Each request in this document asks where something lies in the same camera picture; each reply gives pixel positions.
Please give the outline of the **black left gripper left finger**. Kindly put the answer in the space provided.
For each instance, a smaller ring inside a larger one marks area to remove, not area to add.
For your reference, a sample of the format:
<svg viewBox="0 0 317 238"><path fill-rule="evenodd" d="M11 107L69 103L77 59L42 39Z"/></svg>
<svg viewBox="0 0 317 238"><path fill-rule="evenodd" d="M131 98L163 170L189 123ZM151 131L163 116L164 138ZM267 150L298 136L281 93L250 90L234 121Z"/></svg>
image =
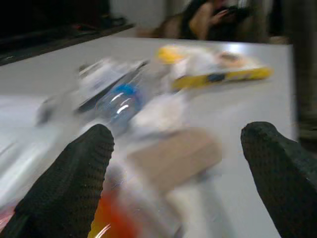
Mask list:
<svg viewBox="0 0 317 238"><path fill-rule="evenodd" d="M0 233L2 238L86 238L114 150L96 124L69 143L35 181Z"/></svg>

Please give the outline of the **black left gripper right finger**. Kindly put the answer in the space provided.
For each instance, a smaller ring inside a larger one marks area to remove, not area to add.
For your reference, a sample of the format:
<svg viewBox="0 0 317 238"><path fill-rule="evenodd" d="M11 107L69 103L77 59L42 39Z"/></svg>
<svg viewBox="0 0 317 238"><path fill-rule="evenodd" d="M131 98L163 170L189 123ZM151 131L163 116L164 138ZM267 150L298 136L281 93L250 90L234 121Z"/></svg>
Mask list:
<svg viewBox="0 0 317 238"><path fill-rule="evenodd" d="M282 238L317 236L317 161L264 121L241 131L258 194Z"/></svg>

